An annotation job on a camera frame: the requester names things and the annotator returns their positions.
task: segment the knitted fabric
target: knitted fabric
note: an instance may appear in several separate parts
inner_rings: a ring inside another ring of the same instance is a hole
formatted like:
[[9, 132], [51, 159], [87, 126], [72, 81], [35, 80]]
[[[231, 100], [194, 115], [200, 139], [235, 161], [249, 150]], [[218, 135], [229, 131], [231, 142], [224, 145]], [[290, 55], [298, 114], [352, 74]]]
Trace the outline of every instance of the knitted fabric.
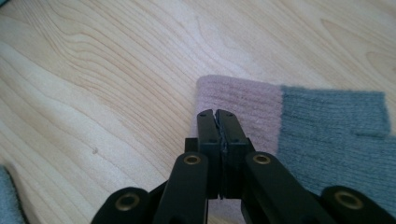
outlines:
[[7, 170], [0, 166], [0, 224], [24, 223], [11, 178]]
[[[235, 113], [256, 150], [276, 155], [306, 189], [320, 194], [329, 186], [351, 187], [396, 216], [390, 196], [396, 195], [396, 142], [389, 136], [383, 93], [277, 87], [221, 76], [201, 77], [197, 87], [196, 114], [220, 108]], [[235, 202], [210, 201], [209, 214], [244, 223]]]

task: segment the blue fabric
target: blue fabric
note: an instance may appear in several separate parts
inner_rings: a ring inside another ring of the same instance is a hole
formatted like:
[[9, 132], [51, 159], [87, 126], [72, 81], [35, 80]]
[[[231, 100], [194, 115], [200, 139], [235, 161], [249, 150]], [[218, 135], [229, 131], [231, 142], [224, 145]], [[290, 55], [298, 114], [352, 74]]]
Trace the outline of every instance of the blue fabric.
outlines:
[[0, 224], [24, 223], [17, 192], [7, 170], [0, 166]]
[[277, 157], [308, 190], [356, 189], [396, 217], [396, 137], [381, 92], [282, 87]]

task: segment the wooden surface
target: wooden surface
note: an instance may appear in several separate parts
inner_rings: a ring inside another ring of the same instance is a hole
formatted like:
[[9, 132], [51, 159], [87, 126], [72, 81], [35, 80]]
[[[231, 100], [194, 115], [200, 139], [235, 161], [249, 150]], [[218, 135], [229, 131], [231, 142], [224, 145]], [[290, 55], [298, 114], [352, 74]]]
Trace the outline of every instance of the wooden surface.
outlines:
[[396, 2], [11, 0], [0, 163], [29, 219], [88, 223], [115, 190], [161, 184], [209, 74], [384, 91], [394, 127]]

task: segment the light wood tabletop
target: light wood tabletop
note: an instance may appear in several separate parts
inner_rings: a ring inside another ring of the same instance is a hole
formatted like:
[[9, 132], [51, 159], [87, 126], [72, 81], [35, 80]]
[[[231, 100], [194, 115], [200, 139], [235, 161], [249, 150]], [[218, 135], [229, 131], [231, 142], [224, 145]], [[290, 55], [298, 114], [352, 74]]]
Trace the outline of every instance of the light wood tabletop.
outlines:
[[394, 132], [396, 2], [9, 1], [0, 163], [31, 222], [89, 223], [112, 192], [165, 181], [210, 74], [383, 91]]

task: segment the wooden table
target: wooden table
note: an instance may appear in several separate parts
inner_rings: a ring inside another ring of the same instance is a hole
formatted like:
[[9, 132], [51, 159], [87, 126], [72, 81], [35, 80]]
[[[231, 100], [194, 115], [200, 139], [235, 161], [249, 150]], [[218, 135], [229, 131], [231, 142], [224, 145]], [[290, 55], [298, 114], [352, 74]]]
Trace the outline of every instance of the wooden table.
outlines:
[[396, 2], [11, 0], [0, 163], [32, 223], [88, 223], [167, 179], [209, 74], [384, 91], [394, 127]]

